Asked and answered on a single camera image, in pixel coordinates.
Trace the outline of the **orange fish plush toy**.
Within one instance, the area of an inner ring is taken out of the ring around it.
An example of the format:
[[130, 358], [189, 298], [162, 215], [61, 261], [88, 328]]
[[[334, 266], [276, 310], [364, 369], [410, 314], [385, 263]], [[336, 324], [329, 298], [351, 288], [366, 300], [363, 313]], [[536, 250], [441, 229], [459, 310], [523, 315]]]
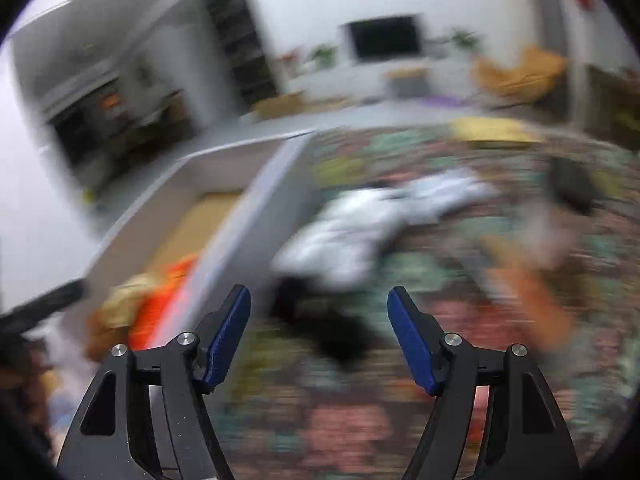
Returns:
[[160, 284], [146, 295], [129, 330], [128, 342], [132, 350], [140, 351], [152, 347], [151, 340], [163, 321], [168, 306], [189, 277], [192, 268], [198, 263], [198, 258], [200, 255], [197, 252], [186, 255], [171, 263], [160, 274]]

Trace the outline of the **clear bag brown contents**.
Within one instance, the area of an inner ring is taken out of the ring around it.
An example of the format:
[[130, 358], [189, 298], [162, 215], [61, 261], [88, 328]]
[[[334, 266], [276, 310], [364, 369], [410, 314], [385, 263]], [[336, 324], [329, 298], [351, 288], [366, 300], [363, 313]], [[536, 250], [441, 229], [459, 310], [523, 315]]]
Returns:
[[533, 346], [544, 352], [564, 347], [572, 334], [573, 318], [529, 264], [525, 249], [497, 235], [483, 236], [480, 247], [488, 253], [486, 276], [496, 301], [518, 312]]

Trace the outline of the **black fuzzy hat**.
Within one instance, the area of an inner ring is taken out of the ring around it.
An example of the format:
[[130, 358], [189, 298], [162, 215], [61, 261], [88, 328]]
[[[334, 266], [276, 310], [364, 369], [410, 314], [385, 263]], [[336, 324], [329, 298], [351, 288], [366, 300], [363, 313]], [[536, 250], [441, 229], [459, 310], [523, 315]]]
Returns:
[[309, 342], [320, 356], [343, 370], [352, 370], [386, 343], [363, 318], [344, 312], [345, 298], [343, 294], [319, 294], [307, 281], [288, 276], [277, 282], [268, 314], [288, 334]]

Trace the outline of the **clear jar black lid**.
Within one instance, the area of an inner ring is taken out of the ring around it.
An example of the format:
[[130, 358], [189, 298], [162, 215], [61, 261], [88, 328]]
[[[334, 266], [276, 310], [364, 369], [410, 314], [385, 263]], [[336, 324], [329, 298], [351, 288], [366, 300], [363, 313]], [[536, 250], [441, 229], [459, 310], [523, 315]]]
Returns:
[[603, 195], [582, 165], [555, 155], [540, 186], [523, 208], [521, 242], [535, 269], [552, 271], [577, 248]]

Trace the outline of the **white fluffy plush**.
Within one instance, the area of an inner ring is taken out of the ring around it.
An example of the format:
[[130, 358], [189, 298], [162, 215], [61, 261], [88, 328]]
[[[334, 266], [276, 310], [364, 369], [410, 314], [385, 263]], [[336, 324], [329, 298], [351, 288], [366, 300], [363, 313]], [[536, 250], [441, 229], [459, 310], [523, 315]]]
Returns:
[[407, 226], [436, 224], [445, 214], [497, 196], [498, 190], [469, 168], [398, 188], [346, 191], [286, 241], [271, 269], [320, 292], [352, 292], [370, 281], [382, 249]]

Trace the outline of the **brown knitted cloth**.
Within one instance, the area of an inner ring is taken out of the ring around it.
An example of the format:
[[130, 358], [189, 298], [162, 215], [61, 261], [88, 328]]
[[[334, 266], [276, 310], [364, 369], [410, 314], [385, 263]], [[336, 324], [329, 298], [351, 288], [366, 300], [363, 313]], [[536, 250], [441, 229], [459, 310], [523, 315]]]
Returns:
[[99, 363], [116, 344], [128, 344], [130, 328], [157, 285], [152, 274], [142, 273], [111, 288], [104, 303], [89, 315], [86, 323], [85, 356], [90, 361]]

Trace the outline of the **patterned woven table cloth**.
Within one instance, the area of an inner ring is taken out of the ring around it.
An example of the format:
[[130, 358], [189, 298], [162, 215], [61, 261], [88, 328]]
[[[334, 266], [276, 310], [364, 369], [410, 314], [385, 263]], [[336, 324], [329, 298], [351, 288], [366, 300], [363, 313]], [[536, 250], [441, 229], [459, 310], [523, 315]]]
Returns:
[[[509, 243], [544, 188], [552, 157], [577, 162], [600, 195], [575, 248], [541, 274], [573, 321], [561, 347], [541, 350], [532, 318], [493, 304], [460, 255]], [[236, 358], [230, 401], [214, 422], [239, 479], [398, 479], [434, 402], [413, 381], [386, 313], [404, 286], [416, 305], [472, 344], [537, 351], [578, 460], [589, 462], [624, 419], [639, 387], [639, 159], [630, 151], [550, 132], [526, 148], [465, 143], [447, 126], [323, 133], [312, 144], [322, 196], [401, 184], [470, 168], [497, 188], [492, 200], [429, 226], [412, 226], [384, 252], [360, 292], [306, 299], [366, 326], [369, 350], [351, 368], [322, 356], [282, 324], [257, 321]]]

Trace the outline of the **white storage box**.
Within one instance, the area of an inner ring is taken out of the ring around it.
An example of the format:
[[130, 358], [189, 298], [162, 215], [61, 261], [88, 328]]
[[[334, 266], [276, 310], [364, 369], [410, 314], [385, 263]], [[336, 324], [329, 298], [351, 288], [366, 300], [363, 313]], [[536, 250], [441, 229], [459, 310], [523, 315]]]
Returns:
[[228, 144], [173, 164], [107, 232], [86, 273], [87, 295], [56, 320], [52, 347], [81, 353], [89, 314], [111, 288], [142, 271], [205, 193], [237, 192], [240, 198], [206, 243], [151, 342], [161, 346], [190, 330], [236, 284], [250, 290], [252, 319], [263, 318], [273, 284], [271, 261], [319, 203], [311, 169], [313, 137], [307, 130]]

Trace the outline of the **yellow flat box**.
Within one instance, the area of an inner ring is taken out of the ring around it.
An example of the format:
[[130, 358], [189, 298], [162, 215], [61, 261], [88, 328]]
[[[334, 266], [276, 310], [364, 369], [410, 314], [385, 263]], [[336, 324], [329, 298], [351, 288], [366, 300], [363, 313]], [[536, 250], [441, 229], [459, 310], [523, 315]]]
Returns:
[[470, 148], [532, 148], [542, 143], [540, 136], [515, 119], [463, 117], [450, 128], [452, 136]]

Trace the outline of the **purple floor mat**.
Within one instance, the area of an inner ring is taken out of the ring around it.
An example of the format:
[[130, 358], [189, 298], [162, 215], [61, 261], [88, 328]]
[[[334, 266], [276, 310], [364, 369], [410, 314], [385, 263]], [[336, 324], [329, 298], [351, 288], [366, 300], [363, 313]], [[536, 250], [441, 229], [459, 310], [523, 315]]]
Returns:
[[467, 107], [469, 103], [465, 99], [455, 98], [454, 96], [429, 96], [424, 100], [424, 105], [456, 110], [457, 108]]

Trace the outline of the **orange lounge chair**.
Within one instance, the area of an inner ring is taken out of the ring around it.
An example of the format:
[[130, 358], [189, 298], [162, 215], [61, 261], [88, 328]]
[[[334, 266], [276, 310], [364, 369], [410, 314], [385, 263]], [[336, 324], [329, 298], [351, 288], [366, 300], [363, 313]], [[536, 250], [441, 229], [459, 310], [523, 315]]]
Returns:
[[521, 50], [520, 64], [509, 68], [487, 56], [473, 61], [478, 88], [508, 103], [533, 103], [549, 94], [563, 79], [567, 58], [538, 47]]

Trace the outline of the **white tv cabinet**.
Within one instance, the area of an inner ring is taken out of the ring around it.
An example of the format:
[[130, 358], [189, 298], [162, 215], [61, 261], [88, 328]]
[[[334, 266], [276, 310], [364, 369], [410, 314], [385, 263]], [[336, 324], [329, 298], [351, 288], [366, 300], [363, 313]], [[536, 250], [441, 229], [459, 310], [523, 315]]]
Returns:
[[478, 90], [471, 72], [471, 63], [463, 58], [418, 58], [381, 63], [341, 63], [325, 70], [308, 70], [293, 79], [281, 82], [283, 93], [302, 92], [312, 100], [349, 96], [355, 101], [369, 98], [390, 100], [390, 75], [408, 70], [425, 70], [427, 94], [470, 100]]

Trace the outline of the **potted plant right of tv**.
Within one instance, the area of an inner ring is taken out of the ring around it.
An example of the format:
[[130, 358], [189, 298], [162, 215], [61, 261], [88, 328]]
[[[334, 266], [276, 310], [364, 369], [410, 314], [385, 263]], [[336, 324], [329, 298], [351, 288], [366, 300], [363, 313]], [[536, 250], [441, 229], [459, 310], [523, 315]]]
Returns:
[[455, 28], [450, 32], [448, 42], [458, 50], [469, 54], [477, 54], [482, 50], [482, 37], [472, 30]]

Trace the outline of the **dark glass bookcase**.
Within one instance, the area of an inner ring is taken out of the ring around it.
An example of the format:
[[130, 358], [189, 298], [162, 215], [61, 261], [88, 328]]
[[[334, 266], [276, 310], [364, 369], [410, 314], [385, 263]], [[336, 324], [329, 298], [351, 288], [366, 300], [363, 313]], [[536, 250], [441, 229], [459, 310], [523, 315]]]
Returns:
[[262, 100], [277, 96], [276, 80], [248, 0], [204, 2], [243, 104], [252, 108]]

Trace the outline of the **red flowers in vase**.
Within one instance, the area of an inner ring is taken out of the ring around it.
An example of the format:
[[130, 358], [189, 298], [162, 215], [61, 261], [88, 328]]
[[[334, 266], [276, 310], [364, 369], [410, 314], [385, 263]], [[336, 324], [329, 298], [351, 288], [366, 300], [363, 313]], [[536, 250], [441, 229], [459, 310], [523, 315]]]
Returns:
[[300, 51], [298, 49], [292, 49], [283, 53], [279, 58], [279, 63], [286, 78], [297, 78], [302, 70]]

